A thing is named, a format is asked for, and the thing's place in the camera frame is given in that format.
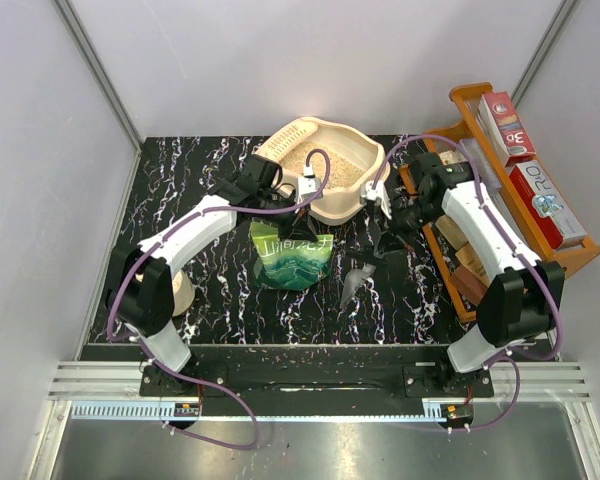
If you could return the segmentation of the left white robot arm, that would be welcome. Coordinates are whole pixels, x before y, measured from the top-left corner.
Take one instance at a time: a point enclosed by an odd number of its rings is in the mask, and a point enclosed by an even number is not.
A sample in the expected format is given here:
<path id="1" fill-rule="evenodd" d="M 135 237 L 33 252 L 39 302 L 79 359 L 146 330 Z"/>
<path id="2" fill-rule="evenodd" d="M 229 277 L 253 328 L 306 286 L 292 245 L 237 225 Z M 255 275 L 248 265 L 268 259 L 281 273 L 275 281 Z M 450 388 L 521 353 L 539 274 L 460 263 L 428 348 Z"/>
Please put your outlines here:
<path id="1" fill-rule="evenodd" d="M 326 178 L 305 165 L 297 189 L 289 197 L 278 189 L 281 166 L 259 155 L 241 170 L 219 181 L 180 220 L 137 244 L 118 242 L 110 254 L 102 303 L 108 320 L 120 320 L 161 368 L 162 384 L 175 395 L 193 390 L 197 380 L 192 354 L 172 321 L 173 280 L 200 251 L 241 222 L 263 219 L 284 238 L 313 241 L 307 223 L 312 201 L 321 198 Z"/>

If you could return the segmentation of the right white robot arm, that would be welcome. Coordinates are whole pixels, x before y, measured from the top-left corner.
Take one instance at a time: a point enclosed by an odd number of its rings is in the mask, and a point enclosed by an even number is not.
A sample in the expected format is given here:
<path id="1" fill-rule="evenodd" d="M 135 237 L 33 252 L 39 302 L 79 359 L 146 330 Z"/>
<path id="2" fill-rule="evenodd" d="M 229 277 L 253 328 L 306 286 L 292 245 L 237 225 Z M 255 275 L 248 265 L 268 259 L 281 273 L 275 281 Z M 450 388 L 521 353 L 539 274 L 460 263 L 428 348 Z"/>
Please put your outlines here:
<path id="1" fill-rule="evenodd" d="M 391 204 L 383 181 L 366 182 L 361 196 L 380 208 L 391 239 L 405 242 L 423 226 L 449 217 L 479 258 L 489 285 L 475 308 L 475 325 L 447 349 L 448 363 L 434 375 L 436 387 L 456 396 L 470 372 L 496 360 L 504 350 L 558 330 L 565 274 L 542 260 L 494 206 L 477 169 L 469 162 L 446 165 L 436 153 L 415 157 L 408 169 L 416 188 L 413 202 Z"/>

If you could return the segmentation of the small black bracket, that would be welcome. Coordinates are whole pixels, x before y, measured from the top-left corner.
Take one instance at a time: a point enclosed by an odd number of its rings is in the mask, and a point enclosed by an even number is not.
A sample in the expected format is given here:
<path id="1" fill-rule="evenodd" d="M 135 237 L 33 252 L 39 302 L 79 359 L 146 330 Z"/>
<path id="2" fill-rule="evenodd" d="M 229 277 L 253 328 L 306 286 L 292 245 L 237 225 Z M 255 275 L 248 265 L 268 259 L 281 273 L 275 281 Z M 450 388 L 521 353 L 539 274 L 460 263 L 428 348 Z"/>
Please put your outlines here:
<path id="1" fill-rule="evenodd" d="M 362 261 L 364 264 L 380 266 L 386 264 L 386 259 L 383 256 L 379 256 L 374 253 L 374 250 L 365 249 L 365 250 L 352 250 L 349 249 L 346 251 L 346 255 Z"/>

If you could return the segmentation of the green litter bag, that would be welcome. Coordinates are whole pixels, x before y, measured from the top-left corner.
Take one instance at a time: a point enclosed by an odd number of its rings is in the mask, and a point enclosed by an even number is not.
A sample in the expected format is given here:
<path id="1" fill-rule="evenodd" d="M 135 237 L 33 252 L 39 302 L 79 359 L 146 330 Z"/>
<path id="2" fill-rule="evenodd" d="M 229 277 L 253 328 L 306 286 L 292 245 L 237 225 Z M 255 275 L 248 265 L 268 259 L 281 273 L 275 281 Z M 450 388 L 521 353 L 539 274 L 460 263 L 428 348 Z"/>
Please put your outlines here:
<path id="1" fill-rule="evenodd" d="M 276 228 L 260 222 L 252 222 L 249 232 L 258 255 L 254 276 L 262 287 L 302 291 L 330 274 L 332 234 L 318 235 L 316 242 L 281 240 Z"/>

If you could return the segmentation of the clear plastic scoop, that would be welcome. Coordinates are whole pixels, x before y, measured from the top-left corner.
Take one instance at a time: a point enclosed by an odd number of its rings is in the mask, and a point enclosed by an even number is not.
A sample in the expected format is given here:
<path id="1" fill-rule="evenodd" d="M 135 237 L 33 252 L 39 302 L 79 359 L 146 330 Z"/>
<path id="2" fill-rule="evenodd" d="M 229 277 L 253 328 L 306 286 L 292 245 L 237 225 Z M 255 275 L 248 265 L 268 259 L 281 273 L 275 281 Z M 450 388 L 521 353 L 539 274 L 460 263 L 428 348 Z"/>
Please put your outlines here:
<path id="1" fill-rule="evenodd" d="M 347 273 L 340 298 L 339 306 L 341 309 L 348 305 L 364 282 L 372 277 L 375 269 L 375 265 L 365 264 L 361 269 L 353 269 Z"/>

